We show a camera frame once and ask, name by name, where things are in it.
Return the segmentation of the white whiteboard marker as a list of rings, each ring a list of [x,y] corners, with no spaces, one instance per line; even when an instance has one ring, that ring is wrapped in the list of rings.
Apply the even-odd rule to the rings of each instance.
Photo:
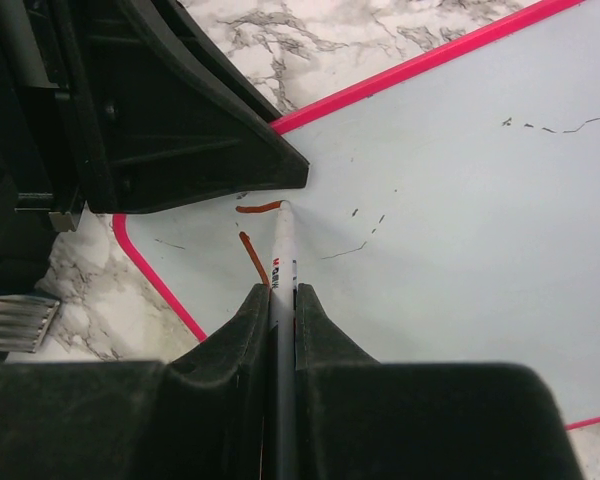
[[[275,479],[295,479],[295,292],[297,262],[294,215],[291,204],[280,203],[275,225],[270,323],[276,335],[274,414],[271,473]]]

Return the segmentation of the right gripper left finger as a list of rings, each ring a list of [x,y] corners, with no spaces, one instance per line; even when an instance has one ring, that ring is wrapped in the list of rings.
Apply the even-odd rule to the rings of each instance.
[[[0,479],[256,479],[269,291],[171,363],[0,363]]]

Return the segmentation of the pink framed whiteboard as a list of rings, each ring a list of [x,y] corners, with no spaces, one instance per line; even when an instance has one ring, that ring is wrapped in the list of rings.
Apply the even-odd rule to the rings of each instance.
[[[535,370],[566,424],[600,421],[600,1],[541,1],[281,119],[301,190],[118,214],[117,241],[199,338],[272,259],[383,361]]]

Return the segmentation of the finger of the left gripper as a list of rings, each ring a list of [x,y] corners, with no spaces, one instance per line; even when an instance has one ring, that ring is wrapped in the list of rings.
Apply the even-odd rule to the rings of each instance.
[[[279,112],[177,1],[54,5],[80,186],[96,213],[301,189]]]

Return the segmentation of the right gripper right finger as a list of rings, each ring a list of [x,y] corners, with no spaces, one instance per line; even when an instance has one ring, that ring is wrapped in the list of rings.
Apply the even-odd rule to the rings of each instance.
[[[300,286],[296,408],[303,479],[578,479],[554,398],[506,363],[375,360]]]

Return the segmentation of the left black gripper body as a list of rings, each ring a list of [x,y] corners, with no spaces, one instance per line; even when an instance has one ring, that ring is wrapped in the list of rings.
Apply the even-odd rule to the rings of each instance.
[[[70,97],[48,1],[0,1],[0,360],[36,352],[60,301],[38,288],[85,204],[61,115]]]

